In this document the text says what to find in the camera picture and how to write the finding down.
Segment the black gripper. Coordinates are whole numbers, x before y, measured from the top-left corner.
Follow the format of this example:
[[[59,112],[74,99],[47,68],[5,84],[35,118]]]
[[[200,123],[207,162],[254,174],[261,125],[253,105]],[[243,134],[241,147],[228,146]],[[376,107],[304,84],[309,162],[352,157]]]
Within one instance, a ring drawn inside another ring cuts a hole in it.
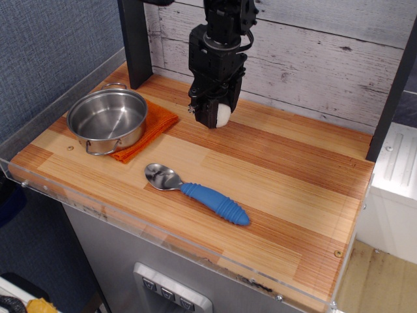
[[[217,127],[219,103],[237,106],[247,60],[241,42],[239,32],[216,23],[200,24],[190,33],[188,66],[194,81],[188,111],[207,128]]]

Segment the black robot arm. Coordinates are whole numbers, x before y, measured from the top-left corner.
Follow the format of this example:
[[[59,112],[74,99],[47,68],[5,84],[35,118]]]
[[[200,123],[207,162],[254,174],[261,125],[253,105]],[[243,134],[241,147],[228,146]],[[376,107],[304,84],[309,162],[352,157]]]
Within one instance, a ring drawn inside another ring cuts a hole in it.
[[[253,1],[204,1],[205,24],[189,36],[188,66],[194,75],[189,111],[207,128],[225,126],[234,112],[245,54],[254,42],[250,28],[257,24]]]

